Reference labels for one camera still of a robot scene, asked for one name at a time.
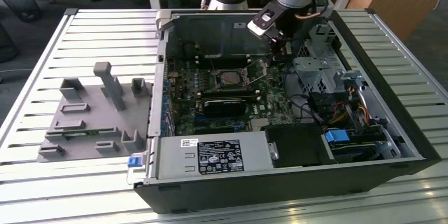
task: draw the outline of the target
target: green circuit board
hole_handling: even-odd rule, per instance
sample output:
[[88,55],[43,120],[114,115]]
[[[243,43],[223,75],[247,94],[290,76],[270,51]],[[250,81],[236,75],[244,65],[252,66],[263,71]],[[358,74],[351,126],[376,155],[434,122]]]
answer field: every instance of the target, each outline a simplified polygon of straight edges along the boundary
[[[170,63],[167,77],[171,82],[178,136],[256,131],[260,127],[252,125],[255,122],[276,125],[296,121],[282,87],[283,69],[263,68],[262,57],[252,57],[251,61],[246,69],[216,67],[212,70],[200,69],[194,61]],[[247,103],[244,114],[222,118],[206,117],[202,112],[204,99],[198,98],[199,93],[239,89],[258,90],[259,96],[256,101]]]

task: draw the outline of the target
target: motherboard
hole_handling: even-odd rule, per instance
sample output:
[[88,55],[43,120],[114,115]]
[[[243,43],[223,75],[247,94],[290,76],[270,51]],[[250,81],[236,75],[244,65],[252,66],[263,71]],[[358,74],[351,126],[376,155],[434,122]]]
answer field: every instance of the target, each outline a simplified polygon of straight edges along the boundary
[[296,121],[284,94],[282,66],[266,57],[172,58],[167,64],[178,136],[260,131]]

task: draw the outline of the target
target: power supply label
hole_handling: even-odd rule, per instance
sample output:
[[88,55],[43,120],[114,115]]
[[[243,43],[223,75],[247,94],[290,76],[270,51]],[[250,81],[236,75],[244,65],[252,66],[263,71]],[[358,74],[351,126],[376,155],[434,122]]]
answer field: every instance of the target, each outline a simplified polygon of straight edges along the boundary
[[198,161],[203,175],[244,171],[240,140],[199,142]]

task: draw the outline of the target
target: barcode label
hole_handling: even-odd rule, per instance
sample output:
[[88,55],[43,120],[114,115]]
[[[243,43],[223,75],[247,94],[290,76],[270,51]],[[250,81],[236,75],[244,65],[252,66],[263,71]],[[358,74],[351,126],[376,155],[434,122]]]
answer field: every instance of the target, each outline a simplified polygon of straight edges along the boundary
[[182,139],[180,140],[182,147],[196,147],[198,146],[198,138]]

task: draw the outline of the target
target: metal slatted table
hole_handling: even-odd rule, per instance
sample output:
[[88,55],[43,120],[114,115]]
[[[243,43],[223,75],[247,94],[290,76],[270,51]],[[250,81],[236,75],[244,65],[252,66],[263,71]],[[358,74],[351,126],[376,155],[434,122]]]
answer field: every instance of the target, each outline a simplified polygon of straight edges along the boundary
[[[156,11],[80,10],[63,17],[0,128],[0,223],[410,223],[448,218],[447,91],[376,15],[339,13],[444,159],[438,165],[363,194],[159,215],[127,184],[127,157],[35,162],[64,77],[99,84],[94,64],[110,61],[122,83],[136,76],[154,79]],[[343,52],[356,69],[351,52]]]

